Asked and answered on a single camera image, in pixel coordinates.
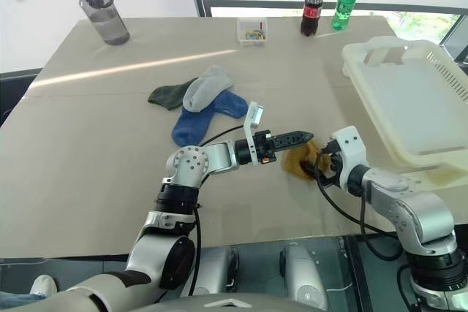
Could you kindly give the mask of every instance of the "jeans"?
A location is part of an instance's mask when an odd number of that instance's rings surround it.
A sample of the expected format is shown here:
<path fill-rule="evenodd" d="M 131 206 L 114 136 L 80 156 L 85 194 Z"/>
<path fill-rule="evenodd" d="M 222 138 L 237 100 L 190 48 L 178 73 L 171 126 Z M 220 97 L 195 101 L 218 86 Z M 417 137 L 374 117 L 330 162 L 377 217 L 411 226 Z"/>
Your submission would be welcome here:
<path fill-rule="evenodd" d="M 0 292 L 0 310 L 5 308 L 19 307 L 44 300 L 45 296 L 36 294 L 10 294 L 9 292 Z"/>

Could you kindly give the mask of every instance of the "yellow cloth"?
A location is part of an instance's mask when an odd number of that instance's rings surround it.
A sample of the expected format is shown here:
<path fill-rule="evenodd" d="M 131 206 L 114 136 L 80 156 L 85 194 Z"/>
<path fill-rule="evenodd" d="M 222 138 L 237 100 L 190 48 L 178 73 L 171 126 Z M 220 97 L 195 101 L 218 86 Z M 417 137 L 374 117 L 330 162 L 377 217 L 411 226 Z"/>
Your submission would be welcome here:
<path fill-rule="evenodd" d="M 286 172 L 297 175 L 298 177 L 313 180 L 314 178 L 309 177 L 301 167 L 301 161 L 308 161 L 315 164 L 317 155 L 320 153 L 320 148 L 314 142 L 310 140 L 307 144 L 299 146 L 298 148 L 289 149 L 283 156 L 282 166 Z M 322 172 L 326 172 L 330 166 L 330 156 L 323 155 L 320 158 L 319 169 Z"/>

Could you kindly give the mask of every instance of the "green bottle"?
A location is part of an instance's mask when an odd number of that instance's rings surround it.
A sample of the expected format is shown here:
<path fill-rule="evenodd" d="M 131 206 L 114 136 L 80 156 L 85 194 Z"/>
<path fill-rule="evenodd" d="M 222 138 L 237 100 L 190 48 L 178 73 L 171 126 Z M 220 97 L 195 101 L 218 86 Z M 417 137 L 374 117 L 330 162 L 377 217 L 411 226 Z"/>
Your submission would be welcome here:
<path fill-rule="evenodd" d="M 348 26 L 354 4 L 356 4 L 356 0 L 338 0 L 336 2 L 335 15 L 331 21 L 331 26 L 334 29 L 341 30 Z"/>

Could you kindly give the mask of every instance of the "plastic bottle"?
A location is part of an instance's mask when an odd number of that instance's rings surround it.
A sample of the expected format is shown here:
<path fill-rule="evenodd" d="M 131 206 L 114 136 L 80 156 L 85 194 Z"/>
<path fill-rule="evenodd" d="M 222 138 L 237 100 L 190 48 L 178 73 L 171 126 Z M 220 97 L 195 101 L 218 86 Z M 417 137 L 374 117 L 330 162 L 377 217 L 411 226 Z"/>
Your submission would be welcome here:
<path fill-rule="evenodd" d="M 335 15 L 331 21 L 331 26 L 334 29 L 345 29 L 348 26 L 354 4 L 356 4 L 356 0 L 338 0 L 336 2 Z"/>
<path fill-rule="evenodd" d="M 79 5 L 104 42 L 120 45 L 129 40 L 130 34 L 118 14 L 114 0 L 80 0 Z"/>
<path fill-rule="evenodd" d="M 305 0 L 302 14 L 301 33 L 308 37 L 317 33 L 323 0 Z"/>

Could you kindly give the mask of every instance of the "white sneaker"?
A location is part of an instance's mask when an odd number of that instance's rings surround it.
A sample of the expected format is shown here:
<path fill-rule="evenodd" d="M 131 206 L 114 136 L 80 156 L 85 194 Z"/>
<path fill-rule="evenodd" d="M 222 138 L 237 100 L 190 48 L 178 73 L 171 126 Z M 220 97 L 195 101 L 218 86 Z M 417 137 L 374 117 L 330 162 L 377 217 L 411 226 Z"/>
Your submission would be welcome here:
<path fill-rule="evenodd" d="M 42 295 L 50 297 L 57 292 L 56 282 L 50 275 L 40 275 L 34 280 L 29 294 Z"/>

